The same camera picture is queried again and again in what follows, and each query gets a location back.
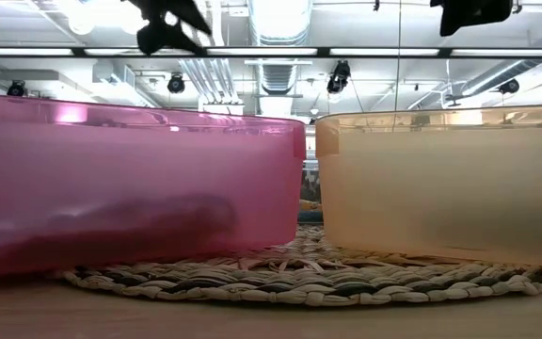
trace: spotlight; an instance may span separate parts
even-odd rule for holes
[[[340,60],[338,65],[332,72],[329,77],[329,82],[327,82],[327,93],[329,94],[338,94],[348,85],[348,78],[350,77],[350,66],[348,66],[348,61]]]
[[[22,97],[25,94],[26,88],[24,87],[24,80],[13,80],[11,86],[8,88],[8,95]]]
[[[183,74],[174,73],[170,76],[167,89],[173,94],[182,93],[185,90],[185,82],[183,81]]]
[[[517,91],[519,91],[519,82],[516,79],[511,79],[508,82],[497,87],[497,91],[501,94],[516,93]]]

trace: beige plastic bin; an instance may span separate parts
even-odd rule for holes
[[[316,136],[336,245],[542,265],[542,106],[342,114]]]

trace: black object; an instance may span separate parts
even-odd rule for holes
[[[8,88],[8,95],[23,97],[25,94],[24,80],[13,80]]]
[[[167,89],[173,94],[183,93],[185,90],[185,82],[183,81],[183,74],[174,73],[170,76],[168,81]]]
[[[516,79],[511,79],[508,82],[497,87],[497,91],[501,94],[516,93],[517,91],[519,91],[519,82]]]
[[[513,0],[431,0],[430,7],[442,6],[440,35],[448,37],[459,28],[505,21],[512,13]]]
[[[327,82],[327,92],[330,94],[336,94],[343,91],[343,89],[348,85],[348,78],[350,77],[350,66],[348,66],[348,61],[340,60],[338,65],[332,72],[332,75],[329,77]]]
[[[128,0],[141,10],[141,17],[149,23],[137,32],[137,46],[146,56],[167,47],[205,55],[206,51],[191,41],[182,31],[186,22],[209,36],[213,33],[192,0]],[[177,17],[177,23],[165,22],[167,13]]]

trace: wire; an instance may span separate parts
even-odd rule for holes
[[[399,105],[399,92],[400,92],[400,77],[401,77],[401,30],[403,23],[403,0],[399,1],[399,53],[396,63],[396,91],[394,92],[394,120],[392,121],[392,132],[394,132],[394,126],[396,125],[396,109]]]
[[[361,99],[359,98],[359,94],[357,93],[357,87],[355,86],[355,80],[353,80],[352,76],[350,78],[350,83],[353,85],[353,90],[355,91],[355,96],[357,97],[357,102],[359,102],[359,108],[361,109],[361,113],[365,112],[363,109],[363,104],[361,103]]]

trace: fluorescent light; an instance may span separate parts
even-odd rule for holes
[[[331,56],[408,56],[424,57],[436,56],[438,48],[332,48],[329,51]]]
[[[5,56],[71,56],[70,48],[0,48],[0,57]]]
[[[306,61],[306,60],[246,60],[244,61],[245,65],[248,66],[263,66],[263,65],[271,65],[271,66],[310,66],[312,65],[312,61]]]
[[[314,56],[316,48],[251,47],[251,48],[210,48],[209,55],[248,55],[248,56]]]
[[[96,57],[113,57],[113,56],[144,56],[141,51],[136,48],[87,48],[85,53]],[[173,55],[173,56],[193,56],[186,51],[178,51],[171,49],[162,49],[155,53],[156,55]]]
[[[542,57],[542,49],[454,49],[453,57]]]

